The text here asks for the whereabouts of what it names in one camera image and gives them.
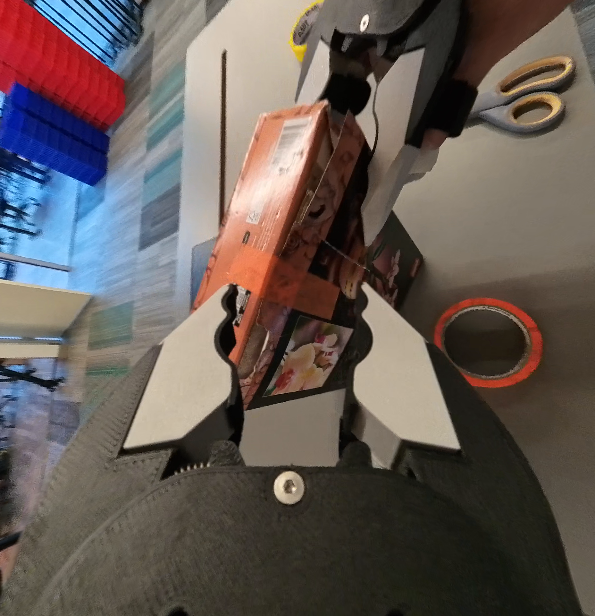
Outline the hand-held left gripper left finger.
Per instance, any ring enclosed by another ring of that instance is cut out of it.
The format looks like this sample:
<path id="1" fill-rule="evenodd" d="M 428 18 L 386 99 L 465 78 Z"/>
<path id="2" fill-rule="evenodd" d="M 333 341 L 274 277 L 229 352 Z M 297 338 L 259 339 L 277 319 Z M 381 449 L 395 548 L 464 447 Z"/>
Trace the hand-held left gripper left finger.
<path id="1" fill-rule="evenodd" d="M 207 461 L 215 442 L 240 432 L 235 345 L 237 288 L 219 288 L 160 344 L 123 449 L 174 449 L 186 461 Z"/>

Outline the stack of red plastic bins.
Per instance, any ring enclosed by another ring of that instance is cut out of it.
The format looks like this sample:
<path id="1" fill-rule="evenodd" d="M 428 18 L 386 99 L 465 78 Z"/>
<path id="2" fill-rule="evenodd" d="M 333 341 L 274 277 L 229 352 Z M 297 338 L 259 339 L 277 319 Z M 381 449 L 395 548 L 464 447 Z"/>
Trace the stack of red plastic bins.
<path id="1" fill-rule="evenodd" d="M 0 1 L 0 91 L 18 83 L 106 132 L 124 80 L 25 1 Z"/>

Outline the black tripod stand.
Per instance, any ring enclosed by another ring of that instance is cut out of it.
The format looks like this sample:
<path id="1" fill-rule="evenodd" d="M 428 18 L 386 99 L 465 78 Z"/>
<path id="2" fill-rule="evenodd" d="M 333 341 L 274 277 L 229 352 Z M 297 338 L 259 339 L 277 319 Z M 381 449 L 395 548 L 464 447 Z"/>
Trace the black tripod stand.
<path id="1" fill-rule="evenodd" d="M 36 373 L 37 370 L 35 368 L 27 368 L 20 371 L 0 363 L 0 382 L 28 382 L 52 392 L 65 382 L 65 378 L 62 377 L 44 379 L 36 376 Z"/>

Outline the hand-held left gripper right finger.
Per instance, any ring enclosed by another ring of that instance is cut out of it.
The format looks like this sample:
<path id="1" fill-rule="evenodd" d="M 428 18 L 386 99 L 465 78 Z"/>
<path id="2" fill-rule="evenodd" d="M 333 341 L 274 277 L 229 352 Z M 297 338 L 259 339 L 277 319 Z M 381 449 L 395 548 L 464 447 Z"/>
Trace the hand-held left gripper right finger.
<path id="1" fill-rule="evenodd" d="M 397 466 L 409 447 L 460 453 L 425 338 L 368 284 L 356 308 L 367 350 L 348 380 L 347 401 L 356 405 L 349 429 L 379 466 Z"/>

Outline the black office chair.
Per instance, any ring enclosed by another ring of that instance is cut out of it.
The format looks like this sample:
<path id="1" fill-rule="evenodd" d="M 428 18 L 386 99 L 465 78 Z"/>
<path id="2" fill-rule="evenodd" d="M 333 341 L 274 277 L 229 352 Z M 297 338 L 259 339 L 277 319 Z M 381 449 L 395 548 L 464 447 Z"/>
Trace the black office chair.
<path id="1" fill-rule="evenodd" d="M 22 182 L 0 183 L 0 228 L 37 237 L 42 233 L 39 191 Z"/>

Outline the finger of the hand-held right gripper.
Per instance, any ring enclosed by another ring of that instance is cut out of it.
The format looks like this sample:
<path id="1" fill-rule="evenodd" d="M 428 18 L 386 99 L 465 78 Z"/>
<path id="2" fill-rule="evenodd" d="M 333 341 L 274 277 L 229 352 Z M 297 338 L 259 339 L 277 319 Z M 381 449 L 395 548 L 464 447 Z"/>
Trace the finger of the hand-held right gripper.
<path id="1" fill-rule="evenodd" d="M 295 103 L 315 104 L 326 100 L 331 74 L 330 47 L 324 40 L 319 40 L 312 52 L 307 52 L 302 62 Z"/>
<path id="2" fill-rule="evenodd" d="M 362 132 L 372 152 L 362 204 L 365 244 L 372 244 L 382 230 L 402 188 L 422 178 L 437 161 L 438 150 L 421 153 L 405 143 L 424 51 L 400 56 L 379 82 L 368 79 L 374 92 L 362 112 Z"/>

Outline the black orchid lego box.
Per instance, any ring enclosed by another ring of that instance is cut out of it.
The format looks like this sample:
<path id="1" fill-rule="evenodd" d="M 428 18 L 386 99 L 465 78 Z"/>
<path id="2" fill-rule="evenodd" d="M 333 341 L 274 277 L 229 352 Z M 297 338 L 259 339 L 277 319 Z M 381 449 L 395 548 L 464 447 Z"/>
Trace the black orchid lego box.
<path id="1" fill-rule="evenodd" d="M 401 311 L 424 259 L 394 213 L 365 246 L 370 156 L 353 114 L 336 118 L 325 102 L 258 119 L 193 309 L 228 284 L 227 270 L 244 246 L 308 269 L 340 295 L 332 319 L 324 320 L 236 285 L 229 357 L 245 410 L 345 386 L 359 353 L 362 283 Z"/>

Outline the grey handle scissors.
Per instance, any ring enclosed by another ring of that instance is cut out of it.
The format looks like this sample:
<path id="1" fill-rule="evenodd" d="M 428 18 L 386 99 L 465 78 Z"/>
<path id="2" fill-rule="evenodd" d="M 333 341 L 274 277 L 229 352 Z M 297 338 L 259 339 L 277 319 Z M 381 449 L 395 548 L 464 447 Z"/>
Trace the grey handle scissors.
<path id="1" fill-rule="evenodd" d="M 571 85 L 576 61 L 550 56 L 524 64 L 479 93 L 468 122 L 485 122 L 516 135 L 541 133 L 555 127 L 565 115 L 560 92 Z"/>

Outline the pale wooden desk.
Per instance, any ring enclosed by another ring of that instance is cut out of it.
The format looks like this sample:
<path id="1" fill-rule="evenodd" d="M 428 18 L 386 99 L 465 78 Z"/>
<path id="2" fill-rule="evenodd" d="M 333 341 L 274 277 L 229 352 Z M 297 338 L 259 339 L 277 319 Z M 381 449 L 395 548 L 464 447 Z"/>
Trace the pale wooden desk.
<path id="1" fill-rule="evenodd" d="M 63 338 L 92 296 L 0 280 L 0 360 L 66 358 Z"/>

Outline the person's right hand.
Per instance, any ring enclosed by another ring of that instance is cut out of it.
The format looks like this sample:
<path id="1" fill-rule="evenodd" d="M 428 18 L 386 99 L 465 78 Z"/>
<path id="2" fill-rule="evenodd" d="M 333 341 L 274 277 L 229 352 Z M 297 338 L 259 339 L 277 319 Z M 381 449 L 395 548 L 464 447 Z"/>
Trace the person's right hand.
<path id="1" fill-rule="evenodd" d="M 448 83 L 449 88 L 440 100 L 443 103 L 440 111 L 445 117 L 436 122 L 436 127 L 426 130 L 421 150 L 435 150 L 447 137 L 460 135 L 463 125 L 455 124 L 455 107 L 468 105 L 472 98 L 476 100 L 477 87 L 489 70 L 554 20 L 570 3 L 468 1 L 468 36 L 464 53 L 459 68 Z"/>

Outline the black metal railing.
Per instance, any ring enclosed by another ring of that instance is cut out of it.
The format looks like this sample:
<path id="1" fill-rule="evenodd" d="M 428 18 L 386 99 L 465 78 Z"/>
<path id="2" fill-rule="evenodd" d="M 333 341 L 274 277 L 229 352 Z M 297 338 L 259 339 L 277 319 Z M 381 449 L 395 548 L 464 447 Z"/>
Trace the black metal railing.
<path id="1" fill-rule="evenodd" d="M 103 64 L 139 43 L 148 1 L 27 1 Z"/>

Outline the orange masking tape roll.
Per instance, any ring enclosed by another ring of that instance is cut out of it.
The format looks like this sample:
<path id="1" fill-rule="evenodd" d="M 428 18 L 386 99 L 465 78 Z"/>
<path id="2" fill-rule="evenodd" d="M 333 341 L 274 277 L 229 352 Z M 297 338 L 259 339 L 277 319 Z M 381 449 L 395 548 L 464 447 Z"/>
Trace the orange masking tape roll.
<path id="1" fill-rule="evenodd" d="M 539 367 L 541 331 L 514 304 L 473 297 L 453 304 L 433 329 L 433 342 L 476 388 L 516 386 Z"/>

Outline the yellow tape roll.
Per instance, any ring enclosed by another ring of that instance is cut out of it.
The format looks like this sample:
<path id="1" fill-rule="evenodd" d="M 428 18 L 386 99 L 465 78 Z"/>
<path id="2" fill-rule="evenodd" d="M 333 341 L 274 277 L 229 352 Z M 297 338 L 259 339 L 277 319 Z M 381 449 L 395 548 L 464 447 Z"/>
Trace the yellow tape roll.
<path id="1" fill-rule="evenodd" d="M 314 27 L 324 1 L 313 1 L 300 14 L 292 27 L 288 39 L 289 46 L 299 63 L 302 63 L 307 50 L 307 41 Z"/>

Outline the stack of blue plastic bins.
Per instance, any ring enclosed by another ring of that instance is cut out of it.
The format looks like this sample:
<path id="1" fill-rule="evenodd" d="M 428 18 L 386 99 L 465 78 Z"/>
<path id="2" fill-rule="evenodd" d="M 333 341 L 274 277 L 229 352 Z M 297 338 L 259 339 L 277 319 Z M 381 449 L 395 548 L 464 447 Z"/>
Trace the stack of blue plastic bins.
<path id="1" fill-rule="evenodd" d="M 109 136 L 18 82 L 4 100 L 0 148 L 89 186 L 107 173 Z"/>

